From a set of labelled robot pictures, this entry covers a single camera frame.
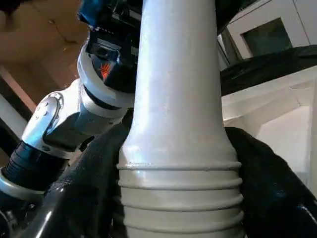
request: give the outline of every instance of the wall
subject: wall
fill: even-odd
[[[43,67],[39,61],[35,61],[28,64],[28,68],[32,75],[42,83],[46,92],[52,92],[59,90],[59,86],[55,83],[49,72]]]
[[[0,119],[21,139],[26,120],[0,95]]]
[[[311,117],[311,153],[310,153],[310,179],[308,185],[313,194],[317,197],[317,81],[314,81],[314,100]]]
[[[36,105],[50,92],[44,83],[46,79],[37,78],[28,65],[5,63],[3,66]]]
[[[257,139],[268,144],[307,182],[310,139],[310,107],[299,107],[262,125]]]
[[[81,45],[62,48],[41,59],[41,65],[60,89],[78,78],[77,58]]]
[[[317,44],[316,0],[293,0],[311,45]]]
[[[35,103],[29,97],[29,95],[23,90],[23,88],[15,81],[12,75],[6,70],[3,65],[0,65],[0,78],[1,84],[5,84],[11,88],[12,93],[17,95],[24,105],[33,112],[36,108]]]
[[[223,56],[221,55],[221,53],[219,51],[218,51],[218,58],[219,58],[219,70],[223,71],[228,66],[227,66],[226,62],[223,59]]]

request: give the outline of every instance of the white cabinet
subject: white cabinet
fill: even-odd
[[[261,0],[234,17],[228,30],[244,59],[310,44],[293,0]]]
[[[317,44],[317,0],[294,0],[311,45]]]

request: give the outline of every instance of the wooden ceiling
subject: wooden ceiling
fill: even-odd
[[[0,31],[0,62],[31,62],[67,46],[52,20],[65,38],[81,45],[88,29],[77,20],[79,4],[80,0],[41,0],[23,4],[15,13],[14,30]]]

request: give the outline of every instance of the ribbed base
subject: ribbed base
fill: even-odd
[[[238,162],[119,165],[113,238],[242,238]]]

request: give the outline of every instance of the orange logo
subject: orange logo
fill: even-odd
[[[101,75],[103,76],[103,81],[106,81],[106,78],[108,77],[110,73],[110,64],[109,63],[102,64],[100,71],[101,71]]]

